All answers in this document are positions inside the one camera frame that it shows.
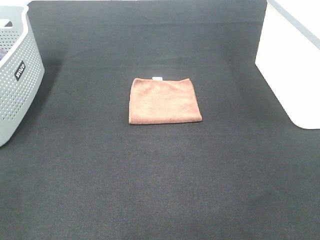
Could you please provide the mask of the grey perforated laundry basket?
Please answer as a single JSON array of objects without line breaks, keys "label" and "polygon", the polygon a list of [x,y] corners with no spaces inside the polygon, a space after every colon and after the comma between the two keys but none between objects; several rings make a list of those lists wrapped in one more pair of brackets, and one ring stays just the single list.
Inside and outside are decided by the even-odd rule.
[{"label": "grey perforated laundry basket", "polygon": [[0,144],[5,145],[32,104],[45,69],[28,17],[27,5],[1,3],[0,18]]}]

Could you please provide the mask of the white storage box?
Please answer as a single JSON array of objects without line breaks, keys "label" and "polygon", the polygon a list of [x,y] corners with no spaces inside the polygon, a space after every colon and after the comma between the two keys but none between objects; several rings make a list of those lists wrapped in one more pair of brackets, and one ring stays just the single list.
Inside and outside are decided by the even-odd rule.
[{"label": "white storage box", "polygon": [[320,2],[267,1],[255,64],[293,124],[320,127]]}]

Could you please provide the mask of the brown towel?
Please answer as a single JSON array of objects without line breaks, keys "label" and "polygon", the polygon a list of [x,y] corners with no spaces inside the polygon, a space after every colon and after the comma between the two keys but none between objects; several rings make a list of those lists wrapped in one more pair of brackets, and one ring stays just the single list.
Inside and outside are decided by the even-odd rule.
[{"label": "brown towel", "polygon": [[192,81],[135,78],[128,106],[132,125],[194,123],[203,120]]}]

